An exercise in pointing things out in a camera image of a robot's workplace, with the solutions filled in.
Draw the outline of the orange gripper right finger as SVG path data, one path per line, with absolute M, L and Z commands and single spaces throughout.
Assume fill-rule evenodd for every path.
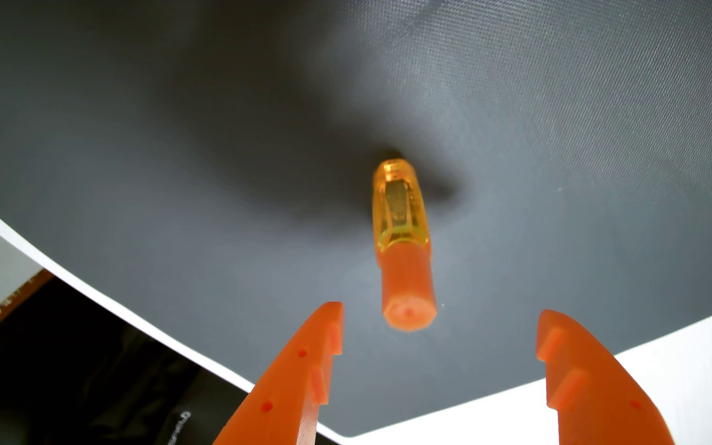
M 539 315 L 536 357 L 559 444 L 674 444 L 658 408 L 620 362 L 564 313 Z

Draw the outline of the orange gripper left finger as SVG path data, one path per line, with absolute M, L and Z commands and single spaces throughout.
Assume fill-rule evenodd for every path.
M 293 334 L 213 444 L 314 444 L 342 353 L 344 306 L 326 302 Z

